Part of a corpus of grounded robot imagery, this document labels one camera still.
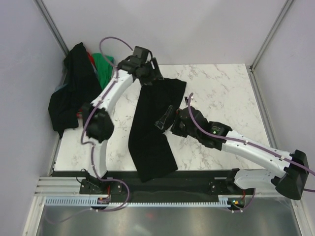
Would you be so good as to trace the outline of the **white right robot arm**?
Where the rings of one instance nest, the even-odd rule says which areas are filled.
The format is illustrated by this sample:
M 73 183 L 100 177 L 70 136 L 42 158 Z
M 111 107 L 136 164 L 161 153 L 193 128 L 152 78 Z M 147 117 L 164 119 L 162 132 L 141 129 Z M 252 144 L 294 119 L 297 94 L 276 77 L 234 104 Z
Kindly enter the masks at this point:
M 289 199 L 301 199 L 310 173 L 304 152 L 295 150 L 290 153 L 262 146 L 228 125 L 208 121 L 192 106 L 184 109 L 169 106 L 154 123 L 160 130 L 165 130 L 168 124 L 174 135 L 191 136 L 207 148 L 232 153 L 261 166 L 257 170 L 231 169 L 225 179 L 228 192 L 235 194 L 254 188 L 275 189 Z

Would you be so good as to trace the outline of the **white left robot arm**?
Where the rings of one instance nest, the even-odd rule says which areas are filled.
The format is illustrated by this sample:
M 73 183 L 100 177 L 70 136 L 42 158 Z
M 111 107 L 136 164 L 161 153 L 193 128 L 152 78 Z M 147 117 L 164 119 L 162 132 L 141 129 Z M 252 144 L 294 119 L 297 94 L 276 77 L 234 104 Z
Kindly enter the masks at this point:
M 88 173 L 94 177 L 91 188 L 96 193 L 104 193 L 108 188 L 108 181 L 102 177 L 107 173 L 106 151 L 108 140 L 114 132 L 111 113 L 116 103 L 135 80 L 143 86 L 161 78 L 157 59 L 152 52 L 136 46 L 130 56 L 118 63 L 113 78 L 100 95 L 83 105 L 80 141 L 91 148 Z

